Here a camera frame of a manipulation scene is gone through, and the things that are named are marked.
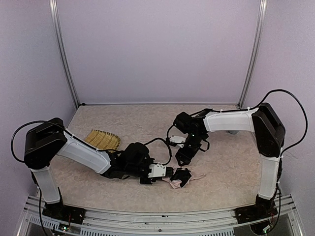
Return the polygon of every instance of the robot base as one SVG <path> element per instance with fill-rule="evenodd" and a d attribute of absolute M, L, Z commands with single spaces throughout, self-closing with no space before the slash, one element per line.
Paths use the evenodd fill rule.
<path fill-rule="evenodd" d="M 60 201 L 58 203 L 54 204 L 45 203 L 43 215 L 53 219 L 62 220 L 68 223 L 82 225 L 85 212 L 86 210 L 83 208 L 64 205 L 63 199 L 60 195 Z"/>
<path fill-rule="evenodd" d="M 277 215 L 278 211 L 274 202 L 272 202 L 271 207 L 264 211 L 264 213 L 259 213 L 259 209 L 256 205 L 244 206 L 235 209 L 235 216 L 238 224 L 247 223 L 255 220 L 265 219 L 273 215 Z"/>

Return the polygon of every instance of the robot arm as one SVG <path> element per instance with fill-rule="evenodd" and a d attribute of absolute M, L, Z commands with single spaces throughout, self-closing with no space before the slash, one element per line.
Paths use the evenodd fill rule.
<path fill-rule="evenodd" d="M 51 124 L 41 124 L 27 133 L 24 156 L 25 164 L 49 205 L 61 202 L 49 167 L 55 155 L 67 157 L 107 178 L 122 179 L 130 175 L 139 177 L 143 184 L 152 184 L 158 178 L 173 174 L 173 168 L 154 163 L 148 148 L 141 143 L 130 144 L 124 151 L 115 153 L 100 151 L 72 135 L 63 127 L 61 119 L 49 122 Z"/>
<path fill-rule="evenodd" d="M 205 109 L 195 117 L 185 112 L 177 115 L 174 126 L 188 136 L 183 144 L 170 138 L 170 144 L 178 144 L 180 149 L 176 159 L 180 166 L 187 165 L 199 150 L 201 141 L 208 138 L 209 132 L 221 130 L 243 130 L 255 134 L 257 148 L 262 161 L 261 183 L 256 205 L 264 205 L 264 215 L 272 206 L 276 184 L 282 171 L 281 151 L 284 145 L 285 128 L 268 103 L 247 111 L 214 112 Z"/>

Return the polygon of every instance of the black cable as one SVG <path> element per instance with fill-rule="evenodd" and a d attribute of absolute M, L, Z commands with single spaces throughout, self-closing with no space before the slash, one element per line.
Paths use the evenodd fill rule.
<path fill-rule="evenodd" d="M 171 159 L 172 159 L 172 150 L 171 150 L 171 147 L 169 146 L 169 144 L 163 139 L 163 138 L 155 138 L 155 139 L 152 139 L 150 141 L 148 141 L 147 143 L 144 144 L 144 146 L 146 145 L 149 145 L 153 142 L 155 142 L 156 140 L 161 140 L 166 146 L 167 146 L 167 149 L 168 149 L 168 154 L 169 154 L 169 159 L 168 161 L 163 164 L 164 166 L 166 166 L 167 164 L 169 164 L 171 162 Z"/>
<path fill-rule="evenodd" d="M 42 197 L 42 193 L 41 193 L 40 188 L 38 188 L 38 189 L 39 189 L 39 204 L 38 204 L 39 220 L 40 220 L 40 224 L 41 224 L 41 227 L 43 229 L 44 234 L 46 236 L 48 236 L 48 234 L 46 233 L 45 228 L 44 228 L 43 219 L 41 218 L 41 197 Z"/>
<path fill-rule="evenodd" d="M 278 217 L 277 217 L 277 220 L 276 222 L 274 223 L 274 225 L 272 226 L 272 228 L 267 232 L 267 233 L 270 233 L 271 231 L 273 231 L 273 229 L 276 227 L 278 221 L 279 221 L 279 218 L 280 218 L 280 212 L 281 212 L 281 189 L 279 187 L 279 185 L 277 184 L 277 190 L 279 191 L 279 211 L 278 211 Z"/>
<path fill-rule="evenodd" d="M 98 151 L 114 151 L 114 152 L 118 152 L 118 150 L 116 150 L 116 149 L 99 149 Z"/>
<path fill-rule="evenodd" d="M 121 178 L 122 180 L 128 179 L 130 176 L 126 176 L 125 178 Z"/>
<path fill-rule="evenodd" d="M 167 139 L 167 140 L 169 140 L 169 132 L 170 132 L 170 130 L 171 130 L 173 127 L 174 127 L 174 125 L 171 125 L 171 126 L 168 128 L 167 132 L 166 132 L 166 139 Z"/>
<path fill-rule="evenodd" d="M 196 114 L 199 114 L 199 113 L 203 112 L 204 110 L 205 110 L 205 109 L 202 109 L 202 110 L 200 110 L 199 112 L 192 113 L 192 114 L 190 114 L 190 116 L 194 116 L 194 115 L 196 115 Z"/>

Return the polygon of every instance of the metal frame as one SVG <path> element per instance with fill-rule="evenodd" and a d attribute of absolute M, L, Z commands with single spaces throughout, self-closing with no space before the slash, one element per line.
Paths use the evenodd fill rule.
<path fill-rule="evenodd" d="M 49 0 L 49 3 L 50 3 L 51 16 L 52 16 L 53 22 L 54 22 L 59 52 L 60 52 L 60 56 L 62 59 L 63 69 L 64 69 L 64 73 L 66 76 L 67 84 L 68 84 L 68 87 L 70 90 L 73 104 L 74 104 L 75 108 L 78 109 L 80 106 L 80 101 L 79 101 L 78 94 L 75 90 L 74 82 L 73 82 L 72 75 L 71 75 L 70 69 L 69 69 L 68 60 L 67 60 L 67 57 L 65 54 L 65 49 L 64 49 L 64 44 L 63 44 L 63 35 L 62 35 L 60 21 L 59 21 L 59 15 L 58 15 L 57 1 L 56 0 Z"/>
<path fill-rule="evenodd" d="M 246 96 L 250 87 L 250 83 L 252 81 L 252 74 L 255 68 L 255 63 L 256 63 L 256 59 L 258 55 L 261 33 L 262 33 L 262 28 L 264 25 L 264 20 L 265 20 L 265 15 L 266 15 L 266 8 L 267 8 L 267 0 L 260 0 L 260 7 L 259 7 L 259 12 L 258 12 L 258 20 L 257 20 L 256 33 L 255 33 L 255 38 L 254 38 L 254 45 L 252 48 L 251 60 L 250 60 L 250 64 L 247 70 L 246 80 L 244 83 L 242 94 L 238 102 L 238 106 L 240 108 L 243 108 L 244 106 L 244 102 L 245 102 L 245 99 L 246 99 Z"/>
<path fill-rule="evenodd" d="M 108 105 L 225 105 L 225 106 L 237 106 L 236 103 L 209 103 L 209 102 L 122 102 L 122 103 L 83 103 L 82 106 L 108 106 Z"/>
<path fill-rule="evenodd" d="M 279 195 L 275 199 L 279 207 Z M 40 225 L 38 215 L 39 198 L 29 196 L 22 215 L 16 236 L 25 236 L 30 223 Z M 205 236 L 234 232 L 236 227 L 255 224 L 262 220 L 238 224 L 234 208 L 204 210 L 191 212 L 139 213 L 86 208 L 87 212 L 82 225 L 71 224 L 73 232 L 69 235 L 81 236 Z M 296 207 L 290 195 L 281 197 L 281 215 L 288 215 L 294 236 L 303 236 L 303 228 Z M 53 229 L 60 223 L 56 219 L 43 216 L 45 227 Z"/>

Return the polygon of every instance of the enclosure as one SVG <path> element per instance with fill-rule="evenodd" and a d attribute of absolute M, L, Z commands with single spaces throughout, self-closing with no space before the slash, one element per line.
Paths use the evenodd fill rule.
<path fill-rule="evenodd" d="M 314 10 L 310 0 L 0 1 L 0 235 L 43 233 L 36 185 L 10 150 L 20 125 L 60 117 L 80 139 L 92 129 L 118 135 L 123 150 L 164 138 L 182 111 L 253 107 L 272 89 L 299 98 L 309 130 L 284 154 L 283 197 L 275 200 L 282 213 L 268 235 L 313 235 Z M 298 141 L 305 129 L 298 104 L 284 93 L 266 101 L 285 126 L 284 147 Z M 21 159 L 26 132 L 14 144 Z M 182 189 L 106 179 L 56 156 L 51 168 L 64 203 L 87 209 L 72 235 L 250 235 L 232 210 L 255 202 L 261 181 L 255 137 L 219 131 L 208 141 L 210 150 L 188 166 L 205 177 Z M 163 143 L 148 148 L 167 161 Z M 43 221 L 47 232 L 59 224 Z"/>

